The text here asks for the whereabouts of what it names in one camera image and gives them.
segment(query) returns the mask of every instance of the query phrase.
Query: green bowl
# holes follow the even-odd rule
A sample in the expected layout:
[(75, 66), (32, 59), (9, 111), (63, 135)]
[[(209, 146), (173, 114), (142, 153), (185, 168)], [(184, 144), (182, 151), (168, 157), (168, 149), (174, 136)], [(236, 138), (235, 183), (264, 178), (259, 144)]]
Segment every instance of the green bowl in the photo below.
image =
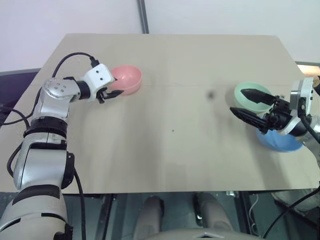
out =
[(247, 109), (255, 114), (266, 112), (271, 106), (264, 103), (255, 103), (248, 100), (241, 92), (242, 89), (257, 89), (264, 93), (272, 95), (272, 93), (264, 86), (256, 82), (243, 82), (237, 85), (234, 89), (234, 103), (237, 108)]

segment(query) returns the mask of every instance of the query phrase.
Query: table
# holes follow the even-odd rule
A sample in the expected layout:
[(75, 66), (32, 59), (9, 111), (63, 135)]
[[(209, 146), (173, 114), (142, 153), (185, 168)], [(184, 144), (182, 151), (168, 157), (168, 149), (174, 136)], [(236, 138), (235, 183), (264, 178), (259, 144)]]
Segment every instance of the table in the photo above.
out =
[[(318, 186), (320, 170), (305, 147), (278, 153), (229, 111), (233, 88), (257, 82), (290, 97), (303, 74), (274, 36), (67, 34), (16, 109), (28, 113), (59, 60), (87, 52), (110, 69), (135, 65), (141, 89), (105, 104), (70, 106), (68, 151), (83, 190), (95, 193), (280, 190)], [(57, 77), (83, 76), (85, 56), (67, 60)], [(319, 112), (319, 97), (313, 108)], [(7, 121), (17, 119), (13, 113)], [(23, 123), (0, 129), (0, 191), (14, 192), (5, 165), (22, 141)], [(77, 193), (75, 181), (64, 190)]]

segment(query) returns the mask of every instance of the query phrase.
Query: black cable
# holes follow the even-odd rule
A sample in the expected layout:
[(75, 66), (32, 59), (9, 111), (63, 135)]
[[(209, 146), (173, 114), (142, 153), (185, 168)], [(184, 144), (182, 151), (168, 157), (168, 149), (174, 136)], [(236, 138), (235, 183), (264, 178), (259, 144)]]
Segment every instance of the black cable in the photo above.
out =
[(75, 56), (75, 55), (84, 55), (84, 56), (87, 56), (87, 57), (90, 58), (91, 62), (92, 62), (93, 60), (95, 60), (93, 56), (91, 56), (91, 55), (89, 55), (88, 53), (85, 53), (85, 52), (73, 52), (73, 53), (70, 53), (70, 54), (68, 54), (67, 56), (65, 56), (64, 58), (62, 58), (62, 59), (60, 60), (60, 62), (58, 63), (58, 65), (55, 67), (55, 70), (53, 71), (52, 77), (53, 77), (53, 78), (56, 77), (59, 68), (60, 68), (61, 65), (64, 63), (65, 60), (67, 60), (68, 58), (70, 58), (70, 57), (72, 57), (72, 56)]
[(271, 223), (271, 225), (269, 226), (269, 228), (267, 229), (267, 231), (265, 232), (265, 234), (263, 235), (262, 238), (265, 239), (265, 238), (268, 236), (270, 230), (271, 230), (271, 229), (273, 228), (273, 226), (277, 223), (277, 221), (278, 221), (283, 215), (285, 215), (290, 209), (294, 208), (294, 207), (297, 206), (298, 204), (302, 203), (304, 200), (312, 197), (313, 195), (315, 195), (315, 194), (317, 194), (317, 193), (319, 193), (319, 192), (320, 192), (320, 185), (319, 185), (319, 187), (318, 187), (316, 190), (310, 192), (309, 194), (305, 195), (304, 197), (300, 198), (299, 200), (297, 200), (296, 202), (294, 202), (293, 204), (291, 204), (290, 206), (288, 206), (288, 208), (287, 208), (285, 211), (283, 211), (283, 212), (273, 221), (273, 223)]
[[(36, 94), (32, 111), (31, 111), (27, 116), (25, 116), (26, 119), (30, 118), (30, 117), (32, 116), (32, 114), (34, 114), (35, 107), (36, 107), (36, 105), (37, 105), (37, 103), (38, 103), (38, 100), (39, 100), (40, 91), (41, 91), (41, 88), (38, 90), (38, 92), (37, 92), (37, 94)], [(10, 122), (0, 122), (0, 126), (6, 126), (6, 125), (16, 124), (16, 123), (19, 123), (19, 122), (21, 122), (21, 121), (23, 121), (23, 120), (24, 120), (23, 118), (20, 118), (20, 119), (18, 119), (18, 120), (10, 121)]]
[(298, 101), (298, 117), (306, 130), (314, 137), (314, 139), (320, 144), (320, 136), (312, 129), (306, 118), (306, 98), (300, 97)]
[(12, 165), (12, 162), (14, 161), (14, 159), (15, 159), (15, 156), (20, 151), (21, 146), (22, 146), (22, 143), (20, 143), (20, 145), (14, 150), (14, 152), (9, 157), (8, 162), (6, 163), (6, 169), (7, 169), (8, 173), (10, 174), (11, 177), (14, 177), (14, 171), (12, 171), (11, 165)]
[(82, 240), (86, 240), (86, 206), (85, 206), (85, 196), (84, 196), (84, 191), (81, 186), (80, 178), (79, 175), (74, 169), (74, 177), (76, 180), (76, 184), (78, 185), (79, 189), (79, 195), (80, 195), (80, 204), (81, 204), (81, 235), (82, 235)]
[(30, 127), (27, 117), (26, 117), (22, 112), (14, 109), (14, 108), (7, 107), (7, 106), (0, 106), (0, 109), (7, 110), (7, 111), (12, 111), (12, 112), (15, 112), (15, 113), (19, 114), (20, 117), (21, 117), (20, 120), (21, 120), (21, 121), (24, 121), (24, 123), (25, 123), (25, 127), (26, 127), (27, 129)]

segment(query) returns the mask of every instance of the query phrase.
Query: metal frame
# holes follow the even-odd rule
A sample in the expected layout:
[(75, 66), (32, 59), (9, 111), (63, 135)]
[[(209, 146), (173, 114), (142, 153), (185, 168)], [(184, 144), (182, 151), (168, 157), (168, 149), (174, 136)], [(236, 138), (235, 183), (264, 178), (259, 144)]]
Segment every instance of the metal frame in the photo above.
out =
[[(284, 203), (278, 201), (278, 200), (274, 200), (274, 203), (281, 207), (283, 210), (286, 210), (288, 208), (287, 205), (285, 205)], [(289, 213), (300, 218), (305, 224), (309, 225), (310, 227), (314, 228), (317, 230), (317, 228), (319, 228), (320, 230), (320, 218), (316, 219), (315, 217), (312, 218), (312, 214), (317, 213), (318, 211), (320, 211), (320, 208), (314, 208), (309, 210), (308, 212), (306, 212), (305, 214), (299, 213), (297, 211), (295, 211), (294, 209), (290, 209)]]
[(148, 26), (148, 19), (147, 19), (147, 11), (146, 11), (146, 4), (145, 0), (137, 0), (138, 10), (140, 15), (140, 24), (142, 27), (143, 34), (149, 34), (149, 26)]
[(105, 240), (107, 235), (108, 223), (115, 194), (102, 194), (102, 206), (100, 216), (95, 231), (95, 240)]

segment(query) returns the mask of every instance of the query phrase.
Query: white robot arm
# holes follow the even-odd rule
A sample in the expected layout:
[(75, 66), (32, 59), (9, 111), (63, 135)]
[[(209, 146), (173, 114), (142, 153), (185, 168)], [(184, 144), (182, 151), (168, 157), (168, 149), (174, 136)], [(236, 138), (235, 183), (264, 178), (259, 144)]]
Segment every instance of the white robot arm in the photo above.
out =
[(0, 240), (72, 239), (61, 193), (75, 174), (75, 157), (67, 151), (66, 140), (69, 104), (82, 99), (103, 103), (118, 96), (122, 91), (106, 91), (114, 81), (108, 68), (98, 64), (80, 81), (44, 82), (15, 164), (13, 180), (19, 193), (0, 220)]
[[(264, 134), (268, 130), (277, 130), (281, 135), (294, 136), (313, 153), (320, 167), (320, 116), (309, 114), (314, 93), (313, 81), (312, 77), (296, 81), (290, 94), (290, 102), (256, 89), (242, 89), (241, 92), (247, 99), (270, 105), (270, 110), (263, 119), (243, 108), (231, 107), (230, 110)], [(319, 87), (314, 89), (320, 94)]]

